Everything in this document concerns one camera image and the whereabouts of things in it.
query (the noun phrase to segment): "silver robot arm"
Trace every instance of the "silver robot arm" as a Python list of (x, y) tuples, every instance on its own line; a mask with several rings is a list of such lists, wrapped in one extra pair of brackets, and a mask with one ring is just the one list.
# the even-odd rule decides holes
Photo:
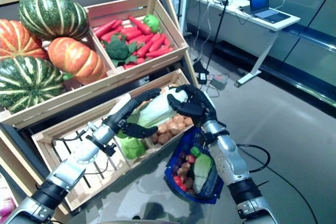
[(67, 194), (83, 177), (86, 167), (95, 161), (99, 151), (112, 156), (115, 145), (108, 145), (111, 139), (122, 130), (124, 134), (144, 138), (153, 135), (158, 128), (143, 128), (128, 123), (126, 119), (143, 101), (155, 98), (160, 89), (153, 89), (131, 99), (128, 96), (117, 103), (99, 127), (88, 123), (87, 129), (93, 133), (86, 136), (90, 142), (80, 145), (67, 160), (61, 162), (52, 171), (38, 190), (26, 197), (4, 224), (36, 224), (48, 223), (55, 214), (55, 209), (62, 203)]
[(238, 153), (237, 145), (229, 137), (226, 126), (218, 122), (210, 98), (193, 86), (183, 85), (176, 89), (177, 92), (179, 90), (188, 94), (188, 102), (181, 103), (172, 95), (168, 95), (168, 101), (175, 111), (191, 117), (194, 125), (202, 129), (218, 175), (228, 187), (243, 223), (277, 224), (269, 205), (253, 182), (245, 160)]

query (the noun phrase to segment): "gray floor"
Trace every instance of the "gray floor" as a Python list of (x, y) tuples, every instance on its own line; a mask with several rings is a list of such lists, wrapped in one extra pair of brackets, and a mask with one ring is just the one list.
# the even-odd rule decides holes
[[(220, 98), (213, 98), (218, 118), (237, 143), (258, 144), (271, 154), (270, 167), (292, 182), (311, 204), (319, 223), (336, 220), (336, 120), (286, 91), (256, 77), (240, 88), (234, 82), (243, 71), (214, 57), (211, 73), (229, 73)], [(215, 90), (209, 89), (209, 95)], [(100, 223), (146, 219), (181, 223), (241, 223), (226, 188), (215, 205), (179, 199), (163, 180), (174, 146), (125, 175), (83, 207), (69, 223)], [(264, 160), (262, 153), (248, 150)], [(250, 168), (259, 164), (242, 153)], [(253, 174), (281, 223), (314, 223), (300, 196), (282, 179), (264, 169)]]

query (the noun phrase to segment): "green striped squash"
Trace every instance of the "green striped squash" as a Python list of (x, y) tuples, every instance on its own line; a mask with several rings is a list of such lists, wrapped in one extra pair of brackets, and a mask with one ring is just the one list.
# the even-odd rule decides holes
[(0, 104), (18, 112), (63, 91), (62, 74), (49, 61), (16, 56), (0, 61)]
[(81, 39), (89, 31), (85, 10), (71, 0), (20, 0), (18, 13), (21, 23), (42, 39)]

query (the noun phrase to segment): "table leg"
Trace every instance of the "table leg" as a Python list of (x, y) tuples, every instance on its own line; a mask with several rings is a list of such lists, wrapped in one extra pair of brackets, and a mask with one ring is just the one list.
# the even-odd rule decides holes
[(254, 64), (252, 70), (250, 73), (246, 74), (245, 76), (243, 76), (242, 78), (240, 78), (238, 81), (236, 81), (235, 86), (236, 87), (240, 87), (241, 85), (243, 85), (244, 83), (248, 82), (249, 80), (251, 80), (252, 78), (254, 78), (255, 76), (257, 76), (258, 74), (261, 73), (261, 71), (259, 70), (260, 65), (262, 64), (262, 62), (264, 61), (264, 59), (266, 58), (266, 56), (268, 55), (269, 51), (271, 50), (274, 42), (276, 41), (276, 39), (278, 38), (279, 32), (275, 32), (273, 34), (273, 38), (272, 40), (269, 42), (268, 47), (264, 50), (264, 52), (259, 56), (257, 62)]

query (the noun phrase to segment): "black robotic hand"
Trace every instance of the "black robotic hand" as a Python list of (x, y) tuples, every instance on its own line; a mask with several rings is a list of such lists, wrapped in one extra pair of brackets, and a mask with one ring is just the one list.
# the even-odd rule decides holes
[(126, 120), (133, 110), (135, 110), (142, 102), (157, 97), (160, 94), (160, 91), (161, 89), (152, 89), (141, 93), (136, 98), (128, 101), (117, 113), (104, 119), (103, 124), (108, 125), (116, 133), (122, 130), (125, 135), (131, 137), (145, 138), (152, 136), (158, 131), (158, 127), (144, 128), (135, 123), (128, 123)]
[(191, 117), (194, 125), (197, 127), (201, 127), (208, 120), (217, 120), (215, 108), (201, 90), (186, 84), (176, 88), (177, 92), (181, 90), (187, 93), (187, 102), (180, 102), (171, 94), (167, 96), (173, 110), (181, 115)]

